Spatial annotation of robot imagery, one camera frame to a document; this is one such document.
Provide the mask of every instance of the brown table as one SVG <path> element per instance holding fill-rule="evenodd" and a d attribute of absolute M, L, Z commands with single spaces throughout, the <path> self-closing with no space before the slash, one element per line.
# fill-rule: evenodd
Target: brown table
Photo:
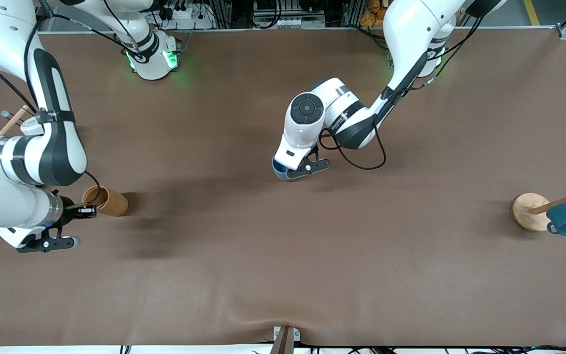
<path fill-rule="evenodd" d="M 98 36 L 41 40 L 88 169 L 133 210 L 69 224 L 74 250 L 0 239 L 0 345 L 247 343 L 285 324 L 312 345 L 566 345 L 566 238 L 509 214 L 566 191 L 555 30 L 478 31 L 391 113 L 384 168 L 325 152 L 332 168 L 294 183 L 270 168 L 294 95 L 338 76 L 369 104 L 389 79 L 362 34 L 198 33 L 155 82 Z M 19 106 L 0 82 L 0 110 Z M 375 144 L 350 156 L 377 163 Z"/>

